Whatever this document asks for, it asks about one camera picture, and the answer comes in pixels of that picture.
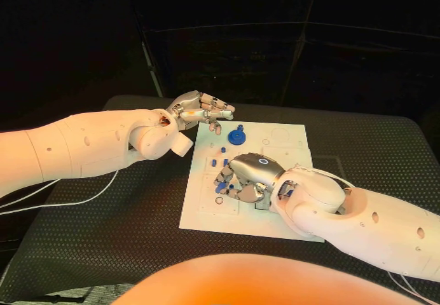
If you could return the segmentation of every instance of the black table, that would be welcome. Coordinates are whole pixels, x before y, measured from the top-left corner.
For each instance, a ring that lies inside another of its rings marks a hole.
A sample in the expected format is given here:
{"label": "black table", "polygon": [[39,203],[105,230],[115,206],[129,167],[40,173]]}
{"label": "black table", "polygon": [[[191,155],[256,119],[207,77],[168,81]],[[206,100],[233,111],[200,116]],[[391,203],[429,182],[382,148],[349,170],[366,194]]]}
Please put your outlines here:
{"label": "black table", "polygon": [[[165,108],[170,102],[118,96],[105,109]],[[411,120],[259,105],[235,107],[238,121],[304,124],[316,168],[440,214],[440,167]],[[194,140],[196,128],[186,134]],[[93,201],[41,209],[4,276],[0,299],[14,301],[70,288],[137,283],[190,258],[238,252],[320,264],[399,291],[385,271],[328,243],[178,229],[190,159],[191,150],[183,158],[168,152],[155,161],[135,163],[119,171]],[[89,198],[111,177],[112,173],[60,181],[46,203]],[[409,282],[425,297],[440,301],[440,284]]]}

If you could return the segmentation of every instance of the small blue piece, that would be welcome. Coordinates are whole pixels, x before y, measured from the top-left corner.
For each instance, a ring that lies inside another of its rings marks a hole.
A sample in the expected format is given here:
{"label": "small blue piece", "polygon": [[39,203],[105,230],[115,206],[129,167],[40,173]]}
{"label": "small blue piece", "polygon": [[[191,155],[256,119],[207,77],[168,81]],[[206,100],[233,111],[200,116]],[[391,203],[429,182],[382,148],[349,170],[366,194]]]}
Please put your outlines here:
{"label": "small blue piece", "polygon": [[242,132],[242,125],[228,134],[228,141],[232,145],[240,145],[245,142],[245,133]]}
{"label": "small blue piece", "polygon": [[217,184],[217,187],[216,187],[216,189],[215,189],[215,192],[219,194],[219,193],[220,193],[220,190],[225,189],[225,188],[226,188],[226,183],[220,182],[220,183]]}

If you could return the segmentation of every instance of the circular hole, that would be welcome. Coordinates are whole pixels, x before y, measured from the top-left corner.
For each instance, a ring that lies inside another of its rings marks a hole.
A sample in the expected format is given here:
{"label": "circular hole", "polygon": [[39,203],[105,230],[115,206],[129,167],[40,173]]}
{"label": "circular hole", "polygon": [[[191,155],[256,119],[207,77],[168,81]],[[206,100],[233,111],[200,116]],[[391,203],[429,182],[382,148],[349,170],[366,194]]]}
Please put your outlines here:
{"label": "circular hole", "polygon": [[373,223],[376,224],[378,223],[378,214],[375,212],[370,214],[370,218],[373,219]]}
{"label": "circular hole", "polygon": [[424,239],[424,230],[421,228],[416,229],[416,235],[421,239]]}

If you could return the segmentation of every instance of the robotic arm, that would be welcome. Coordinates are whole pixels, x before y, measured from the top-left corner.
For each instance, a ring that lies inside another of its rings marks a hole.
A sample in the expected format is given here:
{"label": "robotic arm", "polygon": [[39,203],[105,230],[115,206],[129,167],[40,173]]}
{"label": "robotic arm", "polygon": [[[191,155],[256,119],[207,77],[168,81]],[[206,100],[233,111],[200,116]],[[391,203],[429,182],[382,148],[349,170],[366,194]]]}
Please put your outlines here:
{"label": "robotic arm", "polygon": [[165,110],[89,112],[31,130],[0,133],[0,198],[49,180],[103,175],[160,158],[170,149],[184,156],[191,141],[178,131],[200,121],[220,134],[216,119],[232,119],[233,110],[191,91]]}
{"label": "robotic arm", "polygon": [[[228,189],[232,175],[240,189]],[[330,173],[288,170],[259,154],[242,154],[222,169],[220,193],[256,202],[269,196],[269,211],[304,237],[318,236],[375,267],[440,281],[440,216],[408,202],[349,185]]]}

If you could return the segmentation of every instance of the black background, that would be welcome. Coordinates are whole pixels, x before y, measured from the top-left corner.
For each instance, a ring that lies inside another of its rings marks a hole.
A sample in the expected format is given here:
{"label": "black background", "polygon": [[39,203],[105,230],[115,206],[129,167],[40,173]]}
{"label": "black background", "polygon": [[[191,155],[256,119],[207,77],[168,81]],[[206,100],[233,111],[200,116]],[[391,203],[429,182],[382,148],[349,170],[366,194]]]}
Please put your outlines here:
{"label": "black background", "polygon": [[[229,103],[405,116],[438,155],[438,5],[2,0],[0,130],[98,111],[118,94],[157,95],[144,40],[164,96],[197,89]],[[1,216],[0,269],[34,215]]]}

